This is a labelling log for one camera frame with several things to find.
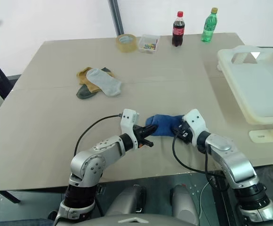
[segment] plastic bottle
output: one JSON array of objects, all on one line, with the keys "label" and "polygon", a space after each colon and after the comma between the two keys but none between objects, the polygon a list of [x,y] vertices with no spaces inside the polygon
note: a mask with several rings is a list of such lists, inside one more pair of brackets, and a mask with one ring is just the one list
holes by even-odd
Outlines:
[{"label": "plastic bottle", "polygon": [[173,23],[173,36],[172,36],[172,45],[181,46],[183,43],[183,36],[185,32],[185,23],[183,21],[183,11],[177,12],[177,19]]},{"label": "plastic bottle", "polygon": [[217,11],[217,8],[212,8],[211,14],[206,19],[206,23],[204,24],[203,33],[201,36],[201,40],[204,42],[210,42],[212,39],[213,32],[217,24]]}]

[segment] white basket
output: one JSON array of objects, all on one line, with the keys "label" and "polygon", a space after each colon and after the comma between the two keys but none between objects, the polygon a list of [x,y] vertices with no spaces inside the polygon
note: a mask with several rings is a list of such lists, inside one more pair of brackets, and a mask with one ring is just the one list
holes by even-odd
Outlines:
[{"label": "white basket", "polygon": [[[256,63],[244,63],[251,52],[260,53]],[[273,48],[222,49],[218,52],[218,60],[218,68],[225,75],[246,121],[273,125]],[[273,130],[251,131],[249,136],[257,143],[273,142]]]},{"label": "white basket", "polygon": [[144,34],[138,42],[138,49],[143,53],[155,53],[159,40],[159,36]]}]

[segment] red label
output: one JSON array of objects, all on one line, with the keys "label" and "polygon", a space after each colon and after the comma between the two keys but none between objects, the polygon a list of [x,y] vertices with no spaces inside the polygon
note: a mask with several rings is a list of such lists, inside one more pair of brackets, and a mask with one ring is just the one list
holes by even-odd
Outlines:
[{"label": "red label", "polygon": [[185,28],[176,28],[176,27],[173,28],[173,34],[182,35],[184,34],[184,32],[185,32]]}]

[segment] green plastic bottle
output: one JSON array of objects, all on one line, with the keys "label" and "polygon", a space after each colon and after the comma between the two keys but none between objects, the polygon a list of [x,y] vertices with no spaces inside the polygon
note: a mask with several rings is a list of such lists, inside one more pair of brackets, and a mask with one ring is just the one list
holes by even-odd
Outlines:
[{"label": "green plastic bottle", "polygon": [[204,42],[210,42],[212,39],[213,32],[217,24],[217,11],[217,8],[212,8],[211,14],[206,19],[206,23],[204,24],[203,33],[201,36],[201,40]]}]

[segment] beige tabletop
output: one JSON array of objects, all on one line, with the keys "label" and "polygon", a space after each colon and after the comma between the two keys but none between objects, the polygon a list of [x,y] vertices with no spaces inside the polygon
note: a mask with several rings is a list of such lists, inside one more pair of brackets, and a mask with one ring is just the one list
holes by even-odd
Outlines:
[{"label": "beige tabletop", "polygon": [[[253,165],[273,164],[273,143],[254,144],[248,125],[217,71],[217,51],[242,45],[235,33],[215,34],[211,43],[185,35],[182,47],[162,36],[155,54],[121,53],[115,39],[45,42],[0,108],[0,190],[68,185],[70,162],[80,134],[94,121],[130,108],[139,125],[155,114],[185,114],[199,109],[210,132],[231,137]],[[78,71],[109,68],[122,81],[121,94],[103,92],[80,100]],[[105,120],[83,138],[80,150],[120,135],[120,118]],[[188,172],[172,156],[170,137],[149,137],[154,147],[129,151],[108,167],[101,181]],[[203,169],[204,156],[177,142],[177,155]]]}]

